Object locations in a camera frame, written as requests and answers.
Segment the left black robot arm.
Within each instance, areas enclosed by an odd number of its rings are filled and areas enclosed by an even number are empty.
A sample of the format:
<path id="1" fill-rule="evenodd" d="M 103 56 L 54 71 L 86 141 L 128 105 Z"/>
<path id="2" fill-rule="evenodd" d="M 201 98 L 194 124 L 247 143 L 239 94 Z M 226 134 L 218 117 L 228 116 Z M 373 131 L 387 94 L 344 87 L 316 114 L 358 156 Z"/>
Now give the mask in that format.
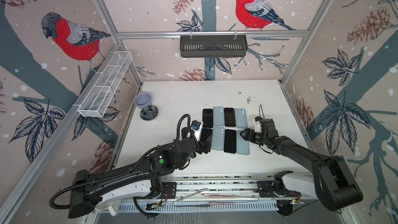
<path id="1" fill-rule="evenodd" d="M 177 122 L 176 138 L 146 151 L 137 162 L 103 173 L 76 173 L 73 184 L 49 200 L 53 209 L 68 210 L 69 218 L 87 215 L 95 208 L 127 197 L 155 198 L 163 192 L 161 178 L 184 170 L 203 145 L 198 141 L 203 123 L 189 114 Z"/>

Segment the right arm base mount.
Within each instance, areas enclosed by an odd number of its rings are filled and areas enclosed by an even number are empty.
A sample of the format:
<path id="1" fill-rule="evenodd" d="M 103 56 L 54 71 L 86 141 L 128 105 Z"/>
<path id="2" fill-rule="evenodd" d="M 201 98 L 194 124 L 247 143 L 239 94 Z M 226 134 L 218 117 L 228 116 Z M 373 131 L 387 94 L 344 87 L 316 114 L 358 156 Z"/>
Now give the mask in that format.
<path id="1" fill-rule="evenodd" d="M 297 191 L 286 189 L 283 185 L 278 183 L 275 185 L 273 181 L 264 180 L 257 181 L 258 189 L 256 192 L 261 198 L 300 198 L 301 194 Z"/>

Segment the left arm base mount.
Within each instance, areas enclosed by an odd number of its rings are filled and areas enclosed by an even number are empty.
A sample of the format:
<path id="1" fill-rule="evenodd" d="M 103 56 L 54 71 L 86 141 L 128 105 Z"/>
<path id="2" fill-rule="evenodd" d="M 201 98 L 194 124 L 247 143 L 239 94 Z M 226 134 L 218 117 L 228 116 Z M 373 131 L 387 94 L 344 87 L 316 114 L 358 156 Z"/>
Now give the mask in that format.
<path id="1" fill-rule="evenodd" d="M 163 182 L 162 183 L 162 191 L 152 193 L 149 199 L 175 199 L 177 193 L 177 183 L 174 181 L 171 182 Z"/>

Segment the light blue phone case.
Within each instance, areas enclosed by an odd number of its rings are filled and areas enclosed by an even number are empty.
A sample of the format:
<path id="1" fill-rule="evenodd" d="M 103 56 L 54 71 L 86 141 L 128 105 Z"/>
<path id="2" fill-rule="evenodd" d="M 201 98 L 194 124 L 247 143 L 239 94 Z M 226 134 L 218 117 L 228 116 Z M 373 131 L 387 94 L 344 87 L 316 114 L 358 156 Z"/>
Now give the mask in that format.
<path id="1" fill-rule="evenodd" d="M 217 151 L 224 150 L 224 127 L 215 126 L 212 130 L 211 149 Z"/>

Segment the black phone from case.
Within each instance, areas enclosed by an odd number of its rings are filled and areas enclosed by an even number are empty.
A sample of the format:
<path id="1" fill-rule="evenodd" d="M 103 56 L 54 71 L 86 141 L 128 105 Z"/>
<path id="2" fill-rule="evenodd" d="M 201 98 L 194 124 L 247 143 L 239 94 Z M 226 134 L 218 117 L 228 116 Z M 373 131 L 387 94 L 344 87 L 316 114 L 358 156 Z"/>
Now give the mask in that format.
<path id="1" fill-rule="evenodd" d="M 212 129 L 203 128 L 200 135 L 200 143 L 203 145 L 211 145 Z"/>

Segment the black uncased phone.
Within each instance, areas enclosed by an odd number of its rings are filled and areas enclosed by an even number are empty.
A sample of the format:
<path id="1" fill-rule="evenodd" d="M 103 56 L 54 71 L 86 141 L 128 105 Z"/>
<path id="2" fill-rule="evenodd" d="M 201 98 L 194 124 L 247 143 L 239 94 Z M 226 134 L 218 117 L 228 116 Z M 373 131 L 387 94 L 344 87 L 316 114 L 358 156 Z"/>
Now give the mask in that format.
<path id="1" fill-rule="evenodd" d="M 226 129 L 224 135 L 224 149 L 226 153 L 236 153 L 236 138 L 237 133 L 235 130 Z"/>
<path id="2" fill-rule="evenodd" d="M 224 125 L 226 127 L 236 127 L 234 108 L 229 108 L 229 107 L 224 108 Z"/>
<path id="3" fill-rule="evenodd" d="M 213 128 L 213 109 L 206 108 L 202 111 L 202 120 L 204 128 Z"/>

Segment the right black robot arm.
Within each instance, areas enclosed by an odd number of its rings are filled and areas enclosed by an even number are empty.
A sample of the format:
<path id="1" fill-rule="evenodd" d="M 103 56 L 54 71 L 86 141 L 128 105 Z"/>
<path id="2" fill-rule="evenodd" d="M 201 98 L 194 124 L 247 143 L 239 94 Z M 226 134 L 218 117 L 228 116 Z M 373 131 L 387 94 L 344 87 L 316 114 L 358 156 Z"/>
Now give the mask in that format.
<path id="1" fill-rule="evenodd" d="M 287 157 L 309 170 L 314 178 L 314 190 L 320 203 L 330 211 L 359 203 L 363 193 L 346 161 L 305 148 L 277 131 L 268 128 L 255 132 L 246 128 L 240 132 L 243 140 L 266 146 L 274 153 Z"/>

